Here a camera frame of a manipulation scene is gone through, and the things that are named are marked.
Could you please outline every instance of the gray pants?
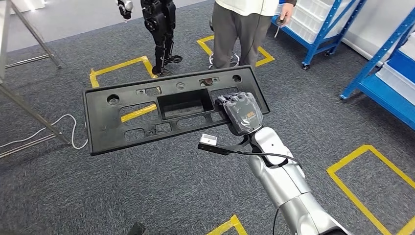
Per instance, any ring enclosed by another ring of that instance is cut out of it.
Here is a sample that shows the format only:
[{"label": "gray pants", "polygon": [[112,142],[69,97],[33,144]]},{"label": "gray pants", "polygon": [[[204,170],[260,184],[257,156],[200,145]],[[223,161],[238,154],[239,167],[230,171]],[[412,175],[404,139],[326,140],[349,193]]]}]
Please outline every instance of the gray pants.
[{"label": "gray pants", "polygon": [[258,59],[258,47],[265,39],[271,18],[259,14],[241,16],[215,3],[212,15],[215,33],[213,66],[218,69],[230,66],[233,46],[239,38],[241,43],[239,65],[251,65],[254,69]]}]

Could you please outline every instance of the person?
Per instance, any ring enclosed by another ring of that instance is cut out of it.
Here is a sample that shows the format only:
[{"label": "person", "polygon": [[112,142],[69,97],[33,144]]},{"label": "person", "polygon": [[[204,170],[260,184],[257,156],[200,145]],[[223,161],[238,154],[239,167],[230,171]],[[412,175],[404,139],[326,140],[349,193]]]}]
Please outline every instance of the person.
[{"label": "person", "polygon": [[[286,0],[280,18],[286,25],[291,18],[297,0]],[[254,69],[258,47],[262,45],[272,16],[278,8],[278,0],[215,0],[212,14],[214,31],[213,66],[217,69],[230,66],[236,39],[241,44],[239,65],[251,65]]]}]

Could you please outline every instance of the wall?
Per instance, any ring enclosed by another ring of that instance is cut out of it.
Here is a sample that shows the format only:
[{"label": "wall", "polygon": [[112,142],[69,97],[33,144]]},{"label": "wall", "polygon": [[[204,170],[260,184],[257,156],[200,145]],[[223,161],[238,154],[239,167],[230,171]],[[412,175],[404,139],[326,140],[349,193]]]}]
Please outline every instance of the wall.
[{"label": "wall", "polygon": [[21,12],[30,11],[32,9],[44,8],[45,4],[42,0],[12,0],[13,3]]},{"label": "wall", "polygon": [[[201,1],[205,0],[175,0],[174,3],[179,8]],[[132,19],[142,17],[140,0],[133,2]],[[46,0],[45,8],[24,12],[24,16],[46,42],[124,22],[115,0]],[[10,18],[7,51],[36,45],[16,15]]]},{"label": "wall", "polygon": [[371,59],[414,7],[415,0],[367,0],[343,41]]}]

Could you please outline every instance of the floor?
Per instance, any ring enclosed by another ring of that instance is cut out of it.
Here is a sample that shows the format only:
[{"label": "floor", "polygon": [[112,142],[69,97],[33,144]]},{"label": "floor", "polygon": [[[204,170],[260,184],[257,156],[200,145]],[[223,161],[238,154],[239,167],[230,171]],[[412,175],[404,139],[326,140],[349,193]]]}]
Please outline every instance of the floor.
[{"label": "floor", "polygon": [[[203,71],[208,55],[196,40],[212,35],[211,0],[179,8],[175,74]],[[326,170],[364,144],[372,145],[409,178],[415,179],[415,133],[375,102],[338,95],[366,60],[345,45],[330,58],[318,55],[303,71],[303,49],[270,28],[263,48],[274,60],[256,68],[256,76],[274,128],[305,166],[307,182],[321,205],[355,234],[382,234],[330,178]],[[146,55],[154,45],[142,19],[115,24],[49,43],[62,61],[57,70],[43,60],[8,69],[6,85],[46,119],[70,113],[84,122],[82,91],[91,87],[91,69],[99,70]],[[15,62],[41,53],[38,46],[8,54]],[[100,86],[148,79],[142,63],[99,76]],[[0,96],[0,143],[19,140],[41,126]],[[67,136],[72,121],[57,124]],[[223,144],[237,142],[227,127],[204,131]],[[57,140],[0,160],[0,232],[17,234],[127,234],[139,221],[148,235],[207,234],[235,214],[247,234],[271,234],[275,214],[246,157],[197,150],[201,132],[113,153],[90,156]],[[75,143],[86,139],[79,124]],[[391,234],[415,216],[414,189],[370,152],[353,160],[337,176]],[[235,230],[226,234],[236,234]],[[289,234],[283,218],[276,234]]]}]

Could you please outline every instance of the humanoid robot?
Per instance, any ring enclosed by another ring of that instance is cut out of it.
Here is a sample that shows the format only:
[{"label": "humanoid robot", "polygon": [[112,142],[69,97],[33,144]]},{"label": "humanoid robot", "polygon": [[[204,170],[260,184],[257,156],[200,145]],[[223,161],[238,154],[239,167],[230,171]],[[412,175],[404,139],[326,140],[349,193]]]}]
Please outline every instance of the humanoid robot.
[{"label": "humanoid robot", "polygon": [[[117,0],[118,9],[124,19],[131,18],[133,2]],[[144,25],[156,43],[156,65],[152,73],[156,75],[171,75],[164,68],[169,63],[180,63],[182,57],[171,55],[173,51],[173,30],[176,27],[176,6],[172,0],[141,0]]]}]

